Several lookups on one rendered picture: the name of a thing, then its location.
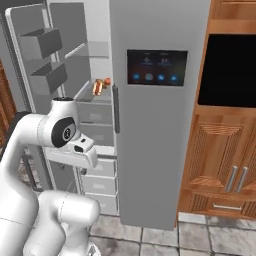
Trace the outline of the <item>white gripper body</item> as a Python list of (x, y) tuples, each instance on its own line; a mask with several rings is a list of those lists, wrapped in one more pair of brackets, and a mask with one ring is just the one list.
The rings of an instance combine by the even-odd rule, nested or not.
[(45, 148), (46, 156), (49, 160), (63, 163), (71, 166), (81, 167), (85, 169), (93, 169), (97, 166), (98, 158), (94, 148), (88, 152), (62, 152), (57, 148)]

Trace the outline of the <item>grey freezer drawer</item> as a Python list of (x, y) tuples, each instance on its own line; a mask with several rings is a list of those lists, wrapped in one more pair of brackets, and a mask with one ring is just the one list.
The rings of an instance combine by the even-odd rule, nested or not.
[(113, 128), (111, 125), (81, 124), (81, 132), (94, 140), (99, 146), (113, 146)]
[(114, 177), (116, 173), (116, 161), (114, 159), (98, 159), (98, 164), (93, 169), (88, 169), (88, 175)]
[(106, 215), (118, 214), (118, 197), (116, 195), (86, 193), (86, 196), (89, 196), (100, 203), (102, 214), (106, 214)]
[(115, 195), (117, 182), (115, 177), (82, 176), (85, 192), (105, 195)]
[(77, 109), (81, 123), (112, 123), (112, 106), (109, 104), (79, 102)]

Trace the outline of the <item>grey freezer shelf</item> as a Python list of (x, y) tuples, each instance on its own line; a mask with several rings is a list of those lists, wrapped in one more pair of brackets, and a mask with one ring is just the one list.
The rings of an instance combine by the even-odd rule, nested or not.
[(111, 87), (107, 86), (102, 89), (102, 92), (98, 96), (93, 95), (93, 83), (87, 81), (82, 88), (74, 96), (76, 101), (85, 102), (109, 102), (111, 100)]

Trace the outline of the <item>hot dog in bun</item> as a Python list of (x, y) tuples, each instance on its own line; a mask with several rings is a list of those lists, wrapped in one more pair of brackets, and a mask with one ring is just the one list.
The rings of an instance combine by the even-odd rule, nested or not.
[(100, 95), (102, 92), (103, 86), (104, 86), (104, 81), (101, 79), (96, 79), (93, 84), (93, 95), (94, 96)]

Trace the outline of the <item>grey fridge door with screen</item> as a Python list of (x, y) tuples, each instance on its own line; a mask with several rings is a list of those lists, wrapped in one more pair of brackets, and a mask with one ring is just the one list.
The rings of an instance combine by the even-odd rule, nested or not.
[(120, 220), (171, 230), (211, 0), (110, 0)]

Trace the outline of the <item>shallow grey door bin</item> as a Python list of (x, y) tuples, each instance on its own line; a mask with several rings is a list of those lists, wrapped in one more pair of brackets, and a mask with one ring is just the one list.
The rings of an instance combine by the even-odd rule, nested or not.
[(54, 93), (67, 80), (63, 62), (47, 63), (30, 75), (31, 86), (38, 95)]

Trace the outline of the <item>wooden cabinet beside freezer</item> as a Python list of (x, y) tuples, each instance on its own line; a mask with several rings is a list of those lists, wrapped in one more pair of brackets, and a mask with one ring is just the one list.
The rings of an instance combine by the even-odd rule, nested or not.
[(10, 91), (8, 79), (0, 60), (0, 148), (6, 141), (7, 131), (14, 115), (16, 106)]

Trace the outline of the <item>glass freezer shelf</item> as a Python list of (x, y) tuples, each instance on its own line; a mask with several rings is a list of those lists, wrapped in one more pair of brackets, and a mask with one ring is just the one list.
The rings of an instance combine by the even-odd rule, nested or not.
[(82, 56), (82, 57), (89, 57), (89, 58), (108, 58), (109, 44), (107, 42), (96, 42), (96, 41), (82, 43), (64, 55), (66, 59), (72, 56)]

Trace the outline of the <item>large grey door bin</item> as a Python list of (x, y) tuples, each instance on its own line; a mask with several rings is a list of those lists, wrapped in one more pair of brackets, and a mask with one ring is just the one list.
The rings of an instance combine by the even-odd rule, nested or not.
[(27, 60), (41, 60), (62, 48), (57, 28), (41, 28), (19, 36), (21, 50)]

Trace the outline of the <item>grey freezer door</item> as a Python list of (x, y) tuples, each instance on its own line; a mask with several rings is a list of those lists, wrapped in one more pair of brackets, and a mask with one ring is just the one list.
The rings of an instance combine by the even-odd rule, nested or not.
[[(87, 42), (83, 2), (45, 0), (41, 4), (30, 4), (24, 1), (16, 7), (7, 8), (5, 19), (30, 110), (47, 114), (53, 98), (73, 98), (87, 81), (91, 81), (90, 64), (86, 57), (64, 57), (80, 44)], [(19, 36), (41, 28), (57, 28), (61, 35), (62, 48), (44, 59), (27, 60), (22, 53)], [(53, 62), (65, 64), (67, 80), (54, 93), (38, 95), (31, 86), (30, 75), (45, 64)]]

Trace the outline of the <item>wooden cupboard door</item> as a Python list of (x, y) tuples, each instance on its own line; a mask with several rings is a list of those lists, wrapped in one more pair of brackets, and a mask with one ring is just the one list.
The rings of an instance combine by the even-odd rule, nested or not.
[(244, 174), (241, 191), (243, 193), (256, 194), (256, 122), (248, 142), (242, 167), (247, 168), (247, 172)]
[(245, 117), (197, 115), (189, 152), (188, 185), (224, 192), (239, 164), (251, 125)]

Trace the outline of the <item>wooden drawer front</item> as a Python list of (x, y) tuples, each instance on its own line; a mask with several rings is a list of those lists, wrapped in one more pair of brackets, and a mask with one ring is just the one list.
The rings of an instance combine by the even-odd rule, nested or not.
[[(242, 206), (242, 211), (215, 209), (212, 203), (227, 206)], [(256, 199), (230, 195), (192, 192), (188, 211), (191, 213), (228, 218), (256, 219)]]

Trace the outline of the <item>grey fridge body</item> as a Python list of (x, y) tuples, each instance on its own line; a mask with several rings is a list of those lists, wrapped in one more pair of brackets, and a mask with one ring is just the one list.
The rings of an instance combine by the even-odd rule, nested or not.
[[(91, 82), (94, 83), (96, 79), (105, 80), (106, 78), (113, 78), (113, 68), (112, 68), (112, 50), (111, 50), (111, 31), (110, 31), (110, 11), (109, 2), (110, 0), (67, 0), (68, 2), (83, 2), (84, 3), (84, 13), (86, 21), (86, 32), (87, 32), (87, 42), (107, 42), (109, 44), (109, 57), (108, 58), (89, 58), (90, 72), (91, 72)], [(116, 161), (116, 173), (115, 178), (117, 182), (117, 192), (118, 197), (118, 178), (117, 178), (117, 150), (116, 150), (116, 135), (114, 128), (114, 109), (113, 109), (113, 93), (111, 87), (111, 100), (109, 102), (92, 102), (100, 104), (109, 104), (112, 106), (112, 123), (111, 124), (100, 124), (100, 123), (89, 123), (89, 124), (100, 124), (100, 125), (111, 125), (113, 128), (113, 146), (99, 146), (95, 144), (95, 149), (97, 151), (98, 159), (114, 159)], [(88, 192), (84, 191), (82, 177), (81, 180), (81, 191), (86, 194)]]

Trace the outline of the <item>black built-in oven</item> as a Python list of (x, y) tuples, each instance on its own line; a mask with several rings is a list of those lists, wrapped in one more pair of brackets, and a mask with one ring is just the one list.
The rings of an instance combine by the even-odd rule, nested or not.
[(256, 108), (256, 35), (209, 36), (198, 104)]

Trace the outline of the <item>wooden cupboard above oven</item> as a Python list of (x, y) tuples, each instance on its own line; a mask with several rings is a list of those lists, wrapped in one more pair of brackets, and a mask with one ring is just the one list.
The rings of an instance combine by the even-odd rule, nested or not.
[(256, 34), (256, 0), (211, 0), (211, 34)]

